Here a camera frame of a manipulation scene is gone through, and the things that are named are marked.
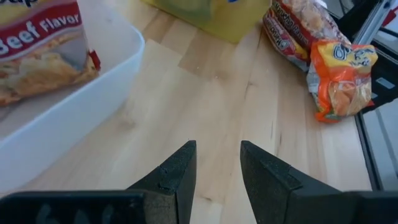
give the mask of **wooden tabletop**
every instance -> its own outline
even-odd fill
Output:
[[[255,223],[242,139],[337,189],[370,189],[354,119],[315,121],[305,74],[261,25],[234,45],[139,0],[106,1],[146,40],[131,97],[20,190],[125,189],[189,139],[198,146],[191,223]]]

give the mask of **white container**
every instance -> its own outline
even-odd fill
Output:
[[[37,177],[128,97],[144,51],[140,32],[101,1],[79,1],[101,76],[0,110],[0,192]]]

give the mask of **snack bag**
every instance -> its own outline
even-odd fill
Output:
[[[350,41],[339,31],[328,11],[314,0],[273,0],[280,23],[308,51],[317,40]]]
[[[311,49],[307,84],[319,121],[335,123],[358,113],[371,101],[371,69],[377,53],[372,45],[321,40]]]
[[[262,18],[262,21],[264,23],[264,30],[275,49],[277,49],[282,55],[285,55],[287,60],[293,62],[304,72],[307,72],[310,62],[310,57],[307,51],[294,40],[294,38],[277,20],[275,12],[272,9],[269,9],[266,15]]]
[[[76,0],[0,1],[0,106],[97,76]]]

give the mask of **yellow container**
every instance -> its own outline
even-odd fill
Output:
[[[230,42],[248,33],[271,0],[143,0]]]

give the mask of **beef flavor ramen packet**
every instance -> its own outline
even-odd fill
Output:
[[[0,106],[97,76],[76,0],[0,0]]]
[[[304,72],[307,72],[310,62],[307,51],[294,40],[277,20],[275,12],[269,9],[262,18],[262,21],[264,23],[264,30],[275,49]]]
[[[307,50],[322,39],[350,44],[328,11],[315,0],[273,0],[271,8],[280,23]]]

